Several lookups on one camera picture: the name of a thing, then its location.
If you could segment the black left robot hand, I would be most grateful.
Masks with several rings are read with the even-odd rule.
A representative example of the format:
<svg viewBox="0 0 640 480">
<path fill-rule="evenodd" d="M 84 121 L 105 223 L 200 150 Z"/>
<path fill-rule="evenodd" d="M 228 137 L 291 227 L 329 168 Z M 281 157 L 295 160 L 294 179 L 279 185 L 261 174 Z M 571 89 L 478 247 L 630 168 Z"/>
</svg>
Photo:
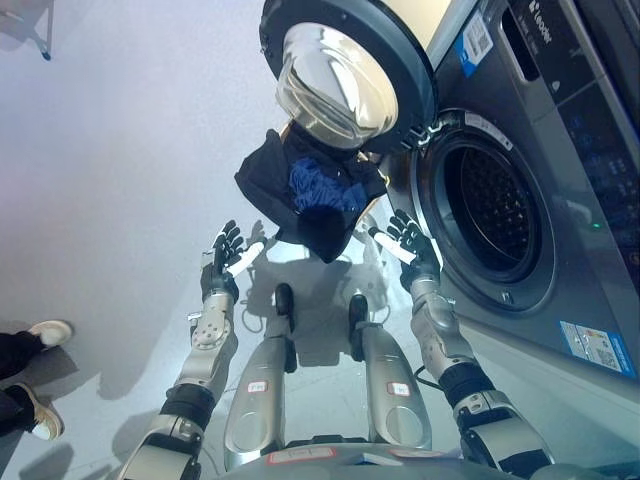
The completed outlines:
<svg viewBox="0 0 640 480">
<path fill-rule="evenodd" d="M 235 278 L 246 271 L 263 253 L 266 240 L 260 238 L 247 248 L 234 220 L 229 220 L 217 233 L 212 245 L 202 254 L 200 287 L 202 301 L 215 293 L 229 294 L 236 303 L 239 288 Z"/>
</svg>

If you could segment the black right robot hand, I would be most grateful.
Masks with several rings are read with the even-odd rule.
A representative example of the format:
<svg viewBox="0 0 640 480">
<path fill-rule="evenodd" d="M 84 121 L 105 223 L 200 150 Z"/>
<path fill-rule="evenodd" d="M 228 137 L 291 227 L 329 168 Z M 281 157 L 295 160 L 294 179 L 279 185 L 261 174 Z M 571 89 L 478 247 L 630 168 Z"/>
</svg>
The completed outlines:
<svg viewBox="0 0 640 480">
<path fill-rule="evenodd" d="M 385 231 L 370 227 L 368 234 L 400 262 L 400 283 L 407 292 L 421 278 L 440 281 L 441 264 L 432 241 L 405 211 L 395 210 Z"/>
</svg>

